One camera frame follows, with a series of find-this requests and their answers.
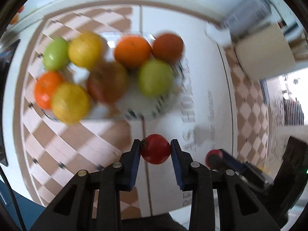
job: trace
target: yellow lemon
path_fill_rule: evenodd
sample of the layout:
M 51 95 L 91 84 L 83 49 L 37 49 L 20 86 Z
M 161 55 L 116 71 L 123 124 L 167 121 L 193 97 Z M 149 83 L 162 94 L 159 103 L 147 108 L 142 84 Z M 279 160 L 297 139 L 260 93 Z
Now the yellow lemon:
M 99 35 L 84 32 L 70 42 L 68 57 L 78 67 L 92 69 L 101 59 L 103 43 Z
M 53 95 L 51 109 L 61 122 L 74 124 L 89 112 L 90 98 L 83 87 L 65 82 Z

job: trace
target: green fruit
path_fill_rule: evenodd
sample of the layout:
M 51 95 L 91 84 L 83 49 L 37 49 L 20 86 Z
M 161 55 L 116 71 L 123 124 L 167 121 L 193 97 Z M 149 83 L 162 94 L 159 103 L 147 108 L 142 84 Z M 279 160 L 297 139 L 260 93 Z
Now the green fruit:
M 138 84 L 143 95 L 152 97 L 167 94 L 173 81 L 170 65 L 159 60 L 150 60 L 143 64 L 138 74 Z
M 70 63 L 67 54 L 68 45 L 68 41 L 60 37 L 46 47 L 44 52 L 44 67 L 46 70 L 58 70 Z

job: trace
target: silver screw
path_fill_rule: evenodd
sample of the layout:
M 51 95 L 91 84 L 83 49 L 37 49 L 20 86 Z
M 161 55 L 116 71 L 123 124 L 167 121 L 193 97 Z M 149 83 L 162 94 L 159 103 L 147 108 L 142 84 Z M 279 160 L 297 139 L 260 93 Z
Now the silver screw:
M 78 175 L 79 176 L 85 176 L 87 174 L 87 171 L 86 170 L 80 170 L 78 171 Z
M 199 162 L 196 162 L 196 161 L 193 161 L 190 165 L 191 165 L 192 167 L 194 167 L 194 168 L 200 167 Z
M 119 167 L 122 167 L 122 163 L 120 163 L 120 162 L 115 162 L 115 163 L 113 163 L 113 165 L 112 165 L 114 168 L 119 168 Z
M 233 176 L 235 173 L 232 169 L 227 169 L 226 174 L 229 175 L 229 176 Z

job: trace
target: wire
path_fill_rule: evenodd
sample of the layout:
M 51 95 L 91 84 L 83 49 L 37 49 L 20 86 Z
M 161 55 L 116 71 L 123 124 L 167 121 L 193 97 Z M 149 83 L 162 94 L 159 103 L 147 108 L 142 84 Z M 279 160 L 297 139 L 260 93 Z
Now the wire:
M 14 208 L 15 208 L 15 211 L 16 211 L 16 214 L 17 214 L 17 217 L 18 217 L 21 229 L 22 229 L 22 231 L 27 231 L 25 223 L 23 222 L 23 218 L 22 218 L 21 213 L 20 213 L 20 209 L 19 209 L 18 204 L 17 204 L 16 197 L 15 197 L 15 195 L 13 193 L 11 185 L 10 185 L 9 181 L 7 180 L 7 177 L 6 177 L 6 175 L 5 175 L 5 173 L 4 173 L 4 171 L 3 171 L 1 166 L 0 166 L 0 175 L 3 178 L 4 183 L 7 186 L 7 189 L 9 190 L 9 193 L 11 195 L 11 198 L 12 198 L 12 201 L 13 201 L 13 205 L 14 205 Z

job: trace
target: blue floor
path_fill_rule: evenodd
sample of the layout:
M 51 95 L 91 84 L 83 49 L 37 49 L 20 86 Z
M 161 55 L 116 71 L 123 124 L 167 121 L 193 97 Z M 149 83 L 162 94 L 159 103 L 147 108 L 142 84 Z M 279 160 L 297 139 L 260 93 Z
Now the blue floor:
M 17 218 L 17 214 L 14 208 L 14 205 L 12 203 L 12 199 L 10 197 L 9 191 L 6 187 L 6 185 L 0 181 L 0 192 L 5 200 L 0 196 L 0 201 L 3 204 L 3 206 L 7 209 L 7 212 L 11 216 L 11 218 L 15 221 L 18 227 L 20 227 L 20 223 Z M 26 225 L 27 230 L 30 230 L 33 223 L 36 221 L 36 219 L 40 216 L 40 214 L 44 211 L 45 207 L 34 203 L 31 200 L 28 200 L 27 198 L 21 196 L 20 194 L 14 192 L 21 215 L 23 217 L 23 221 Z

